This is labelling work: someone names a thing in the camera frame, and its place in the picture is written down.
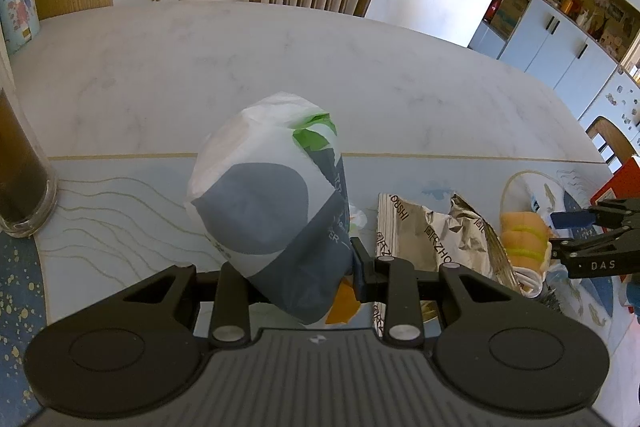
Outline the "white wall cabinet unit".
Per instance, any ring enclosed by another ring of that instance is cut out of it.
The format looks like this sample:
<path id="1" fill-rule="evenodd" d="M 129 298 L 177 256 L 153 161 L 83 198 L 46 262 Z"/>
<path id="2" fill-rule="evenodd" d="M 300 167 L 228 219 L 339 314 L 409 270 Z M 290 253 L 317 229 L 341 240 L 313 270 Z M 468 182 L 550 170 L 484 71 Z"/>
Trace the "white wall cabinet unit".
<path id="1" fill-rule="evenodd" d="M 492 0 L 470 49 L 549 86 L 580 119 L 639 41 L 639 0 Z"/>

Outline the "right wooden chair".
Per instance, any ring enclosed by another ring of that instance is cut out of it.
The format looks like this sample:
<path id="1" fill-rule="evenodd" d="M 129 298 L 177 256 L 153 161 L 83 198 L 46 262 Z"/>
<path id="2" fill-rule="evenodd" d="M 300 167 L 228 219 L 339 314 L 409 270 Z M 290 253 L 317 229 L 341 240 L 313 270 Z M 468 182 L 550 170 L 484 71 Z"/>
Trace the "right wooden chair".
<path id="1" fill-rule="evenodd" d="M 623 167 L 634 153 L 626 136 L 608 118 L 597 117 L 587 134 L 612 173 Z"/>

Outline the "silver foil snack bag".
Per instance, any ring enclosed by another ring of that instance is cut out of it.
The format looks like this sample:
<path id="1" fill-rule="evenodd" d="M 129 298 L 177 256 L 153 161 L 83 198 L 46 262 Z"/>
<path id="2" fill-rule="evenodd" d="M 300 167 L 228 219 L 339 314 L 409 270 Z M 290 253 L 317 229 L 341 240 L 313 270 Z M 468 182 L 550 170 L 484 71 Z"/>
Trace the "silver foil snack bag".
<path id="1" fill-rule="evenodd" d="M 457 194 L 451 196 L 446 213 L 397 194 L 378 195 L 375 254 L 407 260 L 416 271 L 425 272 L 457 263 L 522 292 L 498 234 Z"/>

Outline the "white grey plastic bag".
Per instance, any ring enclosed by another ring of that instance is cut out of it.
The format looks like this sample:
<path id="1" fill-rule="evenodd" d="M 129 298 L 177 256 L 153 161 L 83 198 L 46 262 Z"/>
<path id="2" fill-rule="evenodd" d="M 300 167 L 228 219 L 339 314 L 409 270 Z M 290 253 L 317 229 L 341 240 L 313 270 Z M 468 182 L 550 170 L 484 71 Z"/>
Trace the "white grey plastic bag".
<path id="1" fill-rule="evenodd" d="M 206 139 L 186 211 L 273 305 L 311 326 L 355 317 L 350 208 L 337 129 L 291 93 L 248 106 Z"/>

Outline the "white printed tin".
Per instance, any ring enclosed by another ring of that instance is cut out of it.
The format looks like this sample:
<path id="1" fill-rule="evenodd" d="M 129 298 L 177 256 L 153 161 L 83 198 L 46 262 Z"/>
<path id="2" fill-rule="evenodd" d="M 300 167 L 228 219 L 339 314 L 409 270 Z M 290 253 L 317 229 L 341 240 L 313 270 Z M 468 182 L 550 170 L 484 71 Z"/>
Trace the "white printed tin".
<path id="1" fill-rule="evenodd" d="M 9 54 L 14 54 L 40 31 L 35 0 L 1 0 L 1 27 Z"/>

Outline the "glass of dark drink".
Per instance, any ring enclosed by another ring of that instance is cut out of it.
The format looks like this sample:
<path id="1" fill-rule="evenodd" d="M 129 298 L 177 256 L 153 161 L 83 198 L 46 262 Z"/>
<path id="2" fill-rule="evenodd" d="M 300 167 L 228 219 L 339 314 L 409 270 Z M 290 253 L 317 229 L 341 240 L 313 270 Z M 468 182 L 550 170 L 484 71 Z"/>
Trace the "glass of dark drink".
<path id="1" fill-rule="evenodd" d="M 34 235 L 56 205 L 58 178 L 18 103 L 9 69 L 1 66 L 1 231 L 21 239 Z"/>

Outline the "orange yellow bread toy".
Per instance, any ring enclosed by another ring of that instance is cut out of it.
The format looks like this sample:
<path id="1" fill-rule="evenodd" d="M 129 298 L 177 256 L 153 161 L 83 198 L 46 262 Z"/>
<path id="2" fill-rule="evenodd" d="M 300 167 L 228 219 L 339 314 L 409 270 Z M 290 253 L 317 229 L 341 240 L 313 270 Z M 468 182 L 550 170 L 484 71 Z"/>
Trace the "orange yellow bread toy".
<path id="1" fill-rule="evenodd" d="M 500 227 L 500 241 L 512 267 L 544 274 L 550 260 L 550 230 L 544 220 L 533 211 L 504 212 Z"/>

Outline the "red white cardboard box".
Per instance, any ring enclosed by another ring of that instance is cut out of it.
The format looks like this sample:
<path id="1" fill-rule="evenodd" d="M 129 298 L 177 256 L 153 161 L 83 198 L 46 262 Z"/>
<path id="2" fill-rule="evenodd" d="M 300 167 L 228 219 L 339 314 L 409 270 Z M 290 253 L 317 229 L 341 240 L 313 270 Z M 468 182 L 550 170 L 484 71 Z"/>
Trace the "red white cardboard box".
<path id="1" fill-rule="evenodd" d="M 640 197 L 640 162 L 638 156 L 632 156 L 617 169 L 612 178 L 590 198 L 590 204 L 596 205 L 603 199 L 624 199 Z"/>

